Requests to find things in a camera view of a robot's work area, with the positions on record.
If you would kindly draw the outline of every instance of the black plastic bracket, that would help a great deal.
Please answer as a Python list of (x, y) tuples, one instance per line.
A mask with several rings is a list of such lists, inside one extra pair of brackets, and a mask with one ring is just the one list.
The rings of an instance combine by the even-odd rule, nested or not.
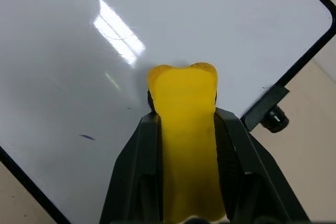
[[(310, 223), (273, 157), (241, 120), (216, 108), (214, 123), (220, 190), (230, 222)], [(115, 162), (100, 224), (163, 222), (161, 132), (159, 115), (141, 119)]]
[(248, 131), (252, 131), (261, 123), (270, 132), (283, 130), (289, 123), (285, 113), (277, 104), (289, 93), (289, 90), (280, 85), (274, 85), (258, 102), (241, 118)]

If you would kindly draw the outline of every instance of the white surface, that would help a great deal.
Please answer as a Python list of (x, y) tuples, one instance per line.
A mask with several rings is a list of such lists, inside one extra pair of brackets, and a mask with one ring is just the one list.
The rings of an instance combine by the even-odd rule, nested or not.
[[(73, 223), (97, 223), (155, 65), (212, 63), (244, 112), (330, 27), (318, 0), (0, 0), (0, 146)], [(96, 140), (79, 136), (86, 134)]]

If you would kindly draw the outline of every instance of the floor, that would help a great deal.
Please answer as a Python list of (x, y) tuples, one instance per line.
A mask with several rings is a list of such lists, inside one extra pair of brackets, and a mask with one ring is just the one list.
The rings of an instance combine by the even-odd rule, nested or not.
[[(336, 38), (326, 48), (335, 45)], [(317, 58), (333, 52), (322, 49)], [(311, 220), (336, 220), (336, 84), (311, 61), (287, 88), (280, 107), (289, 126), (277, 134), (258, 126), (253, 135), (272, 153)], [(2, 163), (0, 209), (0, 223), (55, 223)]]

